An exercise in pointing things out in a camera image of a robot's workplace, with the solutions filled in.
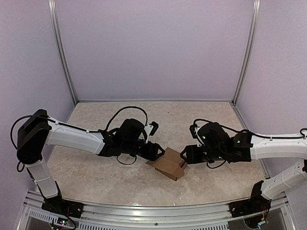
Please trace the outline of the left aluminium frame post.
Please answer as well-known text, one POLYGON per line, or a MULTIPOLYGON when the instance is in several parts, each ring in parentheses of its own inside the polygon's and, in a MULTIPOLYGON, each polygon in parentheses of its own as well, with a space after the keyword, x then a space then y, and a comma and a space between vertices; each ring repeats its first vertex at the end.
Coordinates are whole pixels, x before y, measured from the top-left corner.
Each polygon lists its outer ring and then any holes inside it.
POLYGON ((63 42, 62 42, 62 39, 61 39, 61 32, 60 32, 59 20, 58 20, 58 15, 57 15, 56 1, 55 0, 48 0, 48 8, 49 8, 49 13, 50 13, 50 17, 51 17, 51 23, 52 23, 53 33, 54 33, 54 37, 55 37, 55 43, 56 43, 56 47, 57 47, 57 51, 58 51, 58 55, 59 55, 59 59, 60 59, 60 64, 61 64, 61 67, 62 67, 62 70, 63 70, 64 78, 65 78, 66 84, 68 86, 69 94, 71 96, 73 104, 77 105, 79 100, 78 100, 78 97, 77 97, 75 87, 74 87, 73 82, 72 82, 68 63, 67 63, 66 56, 65 56, 63 42))

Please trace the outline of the brown cardboard box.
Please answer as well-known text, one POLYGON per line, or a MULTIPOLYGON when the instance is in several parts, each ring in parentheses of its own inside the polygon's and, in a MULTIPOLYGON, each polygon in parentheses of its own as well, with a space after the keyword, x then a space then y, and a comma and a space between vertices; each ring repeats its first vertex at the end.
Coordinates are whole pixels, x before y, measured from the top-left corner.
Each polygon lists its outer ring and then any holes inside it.
POLYGON ((180 157, 180 153, 176 150, 167 147, 163 156, 155 161, 147 161, 146 164, 154 167, 157 171, 177 181, 185 175, 187 163, 180 157))

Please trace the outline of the aluminium frame post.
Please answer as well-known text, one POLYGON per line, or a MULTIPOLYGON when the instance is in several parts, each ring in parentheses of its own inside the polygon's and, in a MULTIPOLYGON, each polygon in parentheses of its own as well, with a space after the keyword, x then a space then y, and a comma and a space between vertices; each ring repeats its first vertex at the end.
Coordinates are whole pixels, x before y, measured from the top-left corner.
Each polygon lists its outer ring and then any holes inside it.
POLYGON ((73 104, 77 105, 79 100, 78 100, 78 97, 77 97, 75 87, 74 87, 73 82, 72 82, 68 63, 67 63, 66 56, 65 56, 63 42, 62 42, 62 39, 61 39, 61 32, 60 32, 59 20, 58 20, 58 15, 57 15, 56 1, 55 0, 48 0, 48 8, 49 8, 49 13, 50 13, 50 17, 51 17, 51 23, 52 23, 53 33, 54 33, 54 37, 55 37, 55 43, 56 43, 56 47, 57 47, 57 51, 58 51, 58 55, 59 55, 59 59, 60 59, 60 64, 61 64, 61 67, 62 67, 62 70, 63 70, 64 78, 65 78, 66 84, 68 86, 69 94, 71 96, 73 104))
POLYGON ((243 56, 243 63, 240 69, 239 73, 239 79, 236 85, 236 90, 232 99, 232 105, 236 106, 239 96, 241 94, 242 88, 243 88, 243 83, 245 80, 246 72, 248 69, 252 49, 253 49, 253 44, 254 44, 254 38, 257 30, 257 24, 258 24, 258 18, 259 18, 259 12, 260 12, 260 0, 254 0, 253 1, 253 9, 252 9, 252 14, 251 14, 251 22, 250 22, 250 27, 249 27, 249 32, 248 32, 248 40, 247 40, 247 45, 245 48, 245 53, 243 56))

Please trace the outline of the front aluminium frame rail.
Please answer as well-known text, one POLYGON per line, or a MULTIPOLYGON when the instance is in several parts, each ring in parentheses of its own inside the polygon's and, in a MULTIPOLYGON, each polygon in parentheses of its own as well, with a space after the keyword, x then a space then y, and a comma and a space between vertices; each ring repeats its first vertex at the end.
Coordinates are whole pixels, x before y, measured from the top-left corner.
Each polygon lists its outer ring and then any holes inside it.
MULTIPOLYGON (((229 201, 191 206, 136 207, 83 202, 81 218, 72 218, 80 230, 226 230, 237 221, 239 227, 250 230, 245 222, 253 215, 233 218, 229 201)), ((60 215, 42 210, 43 198, 28 191, 22 208, 18 230, 26 229, 30 217, 56 224, 60 215)), ((271 209, 261 230, 297 230, 288 200, 284 194, 272 200, 271 209)))

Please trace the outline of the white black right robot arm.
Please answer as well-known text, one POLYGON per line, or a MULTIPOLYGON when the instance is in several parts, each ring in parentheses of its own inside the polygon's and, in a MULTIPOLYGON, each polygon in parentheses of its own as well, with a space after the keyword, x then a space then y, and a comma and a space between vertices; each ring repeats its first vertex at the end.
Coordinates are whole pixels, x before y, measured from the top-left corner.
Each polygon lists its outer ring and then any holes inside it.
POLYGON ((180 153, 187 164, 251 162, 269 158, 296 158, 298 161, 278 175, 254 184, 250 198, 245 202, 248 212, 255 213, 276 195, 307 180, 307 134, 303 128, 295 135, 261 135, 249 130, 236 131, 230 137, 226 127, 207 122, 202 127, 190 126, 196 145, 188 145, 180 153))

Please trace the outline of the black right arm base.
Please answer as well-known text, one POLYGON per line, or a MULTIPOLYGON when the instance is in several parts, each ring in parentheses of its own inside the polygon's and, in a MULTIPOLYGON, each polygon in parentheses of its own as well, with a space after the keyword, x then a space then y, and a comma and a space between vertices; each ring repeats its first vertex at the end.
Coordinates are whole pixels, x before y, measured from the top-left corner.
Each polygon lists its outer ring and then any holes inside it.
POLYGON ((271 208, 271 200, 262 196, 261 186, 263 180, 254 184, 248 199, 229 203, 229 209, 233 218, 250 215, 257 212, 268 211, 271 208))

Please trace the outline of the right aluminium frame post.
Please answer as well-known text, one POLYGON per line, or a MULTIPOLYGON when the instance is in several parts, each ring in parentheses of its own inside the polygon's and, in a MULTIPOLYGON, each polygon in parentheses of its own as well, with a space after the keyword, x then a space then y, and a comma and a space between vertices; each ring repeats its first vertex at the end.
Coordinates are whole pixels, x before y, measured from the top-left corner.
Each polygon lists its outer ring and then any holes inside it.
POLYGON ((248 69, 252 49, 253 49, 253 44, 254 44, 254 38, 257 30, 257 24, 258 24, 258 18, 259 18, 259 12, 260 12, 260 0, 254 0, 253 1, 253 9, 252 9, 252 14, 251 14, 251 22, 250 22, 250 27, 249 27, 249 32, 248 32, 248 40, 247 40, 247 45, 245 48, 245 53, 243 56, 243 63, 240 69, 239 73, 239 79, 236 85, 236 90, 232 99, 232 105, 236 106, 239 96, 241 94, 242 88, 243 88, 243 83, 245 80, 246 72, 248 69))

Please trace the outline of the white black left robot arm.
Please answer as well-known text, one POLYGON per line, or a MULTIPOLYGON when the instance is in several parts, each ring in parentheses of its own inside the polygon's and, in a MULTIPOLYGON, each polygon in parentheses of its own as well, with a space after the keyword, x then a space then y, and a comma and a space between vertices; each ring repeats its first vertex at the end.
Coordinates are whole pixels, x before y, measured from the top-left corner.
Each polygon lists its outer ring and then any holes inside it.
POLYGON ((17 151, 17 159, 28 170, 42 196, 48 199, 48 205, 57 213, 67 209, 67 202, 61 198, 60 189, 44 160, 44 146, 62 146, 101 157, 128 154, 149 161, 155 161, 165 154, 159 144, 149 140, 159 127, 156 122, 143 124, 129 118, 114 129, 89 130, 60 122, 48 116, 46 110, 39 109, 33 115, 17 119, 11 132, 21 120, 26 122, 19 127, 17 140, 11 141, 17 151))

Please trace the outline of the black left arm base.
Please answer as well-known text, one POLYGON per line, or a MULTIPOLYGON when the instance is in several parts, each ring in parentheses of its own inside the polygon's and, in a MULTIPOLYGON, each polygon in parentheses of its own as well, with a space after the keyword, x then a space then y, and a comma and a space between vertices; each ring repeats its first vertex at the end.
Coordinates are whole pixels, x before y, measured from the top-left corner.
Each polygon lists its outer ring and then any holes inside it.
POLYGON ((55 182, 55 184, 58 193, 56 196, 51 198, 46 198, 39 187, 41 196, 44 199, 42 204, 42 209, 52 213, 61 214, 66 217, 73 217, 80 219, 84 204, 81 202, 63 199, 57 182, 55 182))

